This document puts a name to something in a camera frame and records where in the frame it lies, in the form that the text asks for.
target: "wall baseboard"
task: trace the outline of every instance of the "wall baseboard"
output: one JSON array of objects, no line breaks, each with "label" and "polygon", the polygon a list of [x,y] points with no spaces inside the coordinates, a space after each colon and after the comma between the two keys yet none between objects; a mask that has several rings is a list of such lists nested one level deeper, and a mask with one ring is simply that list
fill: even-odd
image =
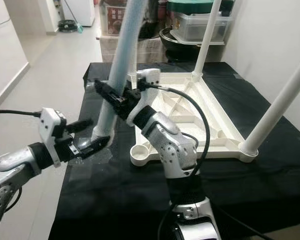
[{"label": "wall baseboard", "polygon": [[48,36],[55,36],[59,32],[59,28],[57,28],[55,31],[46,31],[45,34]]},{"label": "wall baseboard", "polygon": [[0,105],[3,101],[7,98],[9,93],[15,88],[15,86],[20,82],[23,76],[28,72],[30,69],[30,64],[27,62],[21,70],[12,78],[12,80],[5,86],[5,88],[0,92]]}]

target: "white wall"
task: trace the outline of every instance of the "white wall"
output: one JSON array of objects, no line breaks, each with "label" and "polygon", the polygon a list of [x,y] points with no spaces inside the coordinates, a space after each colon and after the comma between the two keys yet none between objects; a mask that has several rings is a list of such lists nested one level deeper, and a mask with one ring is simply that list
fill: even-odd
[{"label": "white wall", "polygon": [[[0,0],[0,23],[8,19],[4,0]],[[11,20],[0,25],[0,94],[27,63]]]},{"label": "white wall", "polygon": [[47,33],[56,32],[58,30],[58,22],[60,21],[59,9],[55,7],[53,0],[38,0],[45,31]]},{"label": "white wall", "polygon": [[18,35],[46,34],[37,0],[4,0],[4,2]]},{"label": "white wall", "polygon": [[[222,61],[273,102],[300,64],[300,0],[236,0]],[[300,130],[300,94],[284,115]]]}]

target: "plastic storage box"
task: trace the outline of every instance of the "plastic storage box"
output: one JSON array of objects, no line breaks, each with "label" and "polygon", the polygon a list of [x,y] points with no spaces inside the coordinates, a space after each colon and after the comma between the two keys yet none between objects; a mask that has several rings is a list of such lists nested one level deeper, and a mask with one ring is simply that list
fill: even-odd
[{"label": "plastic storage box", "polygon": [[[201,44],[208,25],[209,14],[191,14],[175,12],[173,30],[170,33],[182,44]],[[211,42],[223,44],[230,16],[218,16],[215,22]]]}]

